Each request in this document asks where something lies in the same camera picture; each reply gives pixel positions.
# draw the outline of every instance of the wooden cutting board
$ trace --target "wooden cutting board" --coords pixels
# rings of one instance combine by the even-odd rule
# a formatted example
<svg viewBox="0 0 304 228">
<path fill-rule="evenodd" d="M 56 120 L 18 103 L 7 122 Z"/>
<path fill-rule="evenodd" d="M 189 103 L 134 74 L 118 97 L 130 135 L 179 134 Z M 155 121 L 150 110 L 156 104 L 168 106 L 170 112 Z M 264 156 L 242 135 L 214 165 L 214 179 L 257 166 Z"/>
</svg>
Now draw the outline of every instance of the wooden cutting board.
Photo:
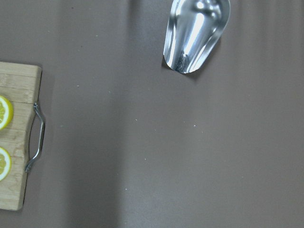
<svg viewBox="0 0 304 228">
<path fill-rule="evenodd" d="M 0 62 L 0 95 L 11 101 L 14 116 L 0 130 L 0 147 L 11 156 L 11 169 L 0 181 L 0 209 L 18 210 L 23 205 L 29 160 L 29 134 L 35 115 L 33 104 L 38 99 L 41 68 Z"/>
</svg>

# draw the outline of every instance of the brown surface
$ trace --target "brown surface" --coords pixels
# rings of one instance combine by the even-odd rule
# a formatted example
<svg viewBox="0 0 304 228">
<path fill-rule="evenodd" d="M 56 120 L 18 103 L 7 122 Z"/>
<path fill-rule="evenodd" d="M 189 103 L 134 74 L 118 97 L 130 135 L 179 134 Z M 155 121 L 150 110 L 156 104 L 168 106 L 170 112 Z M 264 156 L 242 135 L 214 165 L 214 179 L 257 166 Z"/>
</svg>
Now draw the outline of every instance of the brown surface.
<svg viewBox="0 0 304 228">
<path fill-rule="evenodd" d="M 10 171 L 0 181 L 0 209 L 18 210 L 23 204 L 27 180 L 24 168 L 29 159 L 29 133 L 40 76 L 40 67 L 0 62 L 0 95 L 11 101 L 14 110 L 13 119 L 0 131 L 0 147 L 11 157 Z"/>
<path fill-rule="evenodd" d="M 0 60 L 43 68 L 47 120 L 1 226 L 303 228 L 302 0 L 232 0 L 189 76 L 162 67 L 171 0 L 1 3 Z"/>
</svg>

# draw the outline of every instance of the scoop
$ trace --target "scoop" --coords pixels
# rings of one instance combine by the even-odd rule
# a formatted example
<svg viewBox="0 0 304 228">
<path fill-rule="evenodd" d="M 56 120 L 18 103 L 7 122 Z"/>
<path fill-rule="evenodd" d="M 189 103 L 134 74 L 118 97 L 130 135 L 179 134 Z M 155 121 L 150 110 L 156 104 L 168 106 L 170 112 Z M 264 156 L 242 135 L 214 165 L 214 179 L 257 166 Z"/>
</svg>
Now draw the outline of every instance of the scoop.
<svg viewBox="0 0 304 228">
<path fill-rule="evenodd" d="M 199 69 L 229 16 L 229 0 L 174 0 L 163 50 L 167 65 L 184 74 Z"/>
</svg>

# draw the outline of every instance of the lemon slice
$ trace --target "lemon slice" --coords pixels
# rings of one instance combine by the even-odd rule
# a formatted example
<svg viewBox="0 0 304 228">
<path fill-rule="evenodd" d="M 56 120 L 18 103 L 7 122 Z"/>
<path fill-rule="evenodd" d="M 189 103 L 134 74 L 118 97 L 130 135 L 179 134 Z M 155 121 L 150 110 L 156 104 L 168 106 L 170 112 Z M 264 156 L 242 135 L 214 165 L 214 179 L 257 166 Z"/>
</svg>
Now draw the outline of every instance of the lemon slice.
<svg viewBox="0 0 304 228">
<path fill-rule="evenodd" d="M 13 106 L 10 101 L 0 96 L 0 130 L 5 128 L 13 118 Z"/>
<path fill-rule="evenodd" d="M 9 153 L 0 147 L 0 181 L 9 173 L 11 167 L 11 159 Z"/>
</svg>

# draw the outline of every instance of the metal handle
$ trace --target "metal handle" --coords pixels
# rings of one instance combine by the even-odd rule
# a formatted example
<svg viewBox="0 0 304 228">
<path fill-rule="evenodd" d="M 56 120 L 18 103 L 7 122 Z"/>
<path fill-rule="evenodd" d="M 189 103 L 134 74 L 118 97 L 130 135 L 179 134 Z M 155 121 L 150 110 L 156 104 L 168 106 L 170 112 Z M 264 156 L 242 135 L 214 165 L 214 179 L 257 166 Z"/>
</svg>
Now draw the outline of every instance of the metal handle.
<svg viewBox="0 0 304 228">
<path fill-rule="evenodd" d="M 45 121 L 44 121 L 44 118 L 43 118 L 43 116 L 41 114 L 41 111 L 40 111 L 39 106 L 38 106 L 37 103 L 34 103 L 34 110 L 35 110 L 35 113 L 39 117 L 39 120 L 41 122 L 39 144 L 38 144 L 38 150 L 37 150 L 35 156 L 32 157 L 29 160 L 29 162 L 27 163 L 27 165 L 25 166 L 25 172 L 29 172 L 30 171 L 30 169 L 32 168 L 33 163 L 38 159 L 38 156 L 40 155 L 40 152 L 42 150 L 42 145 L 43 145 Z"/>
</svg>

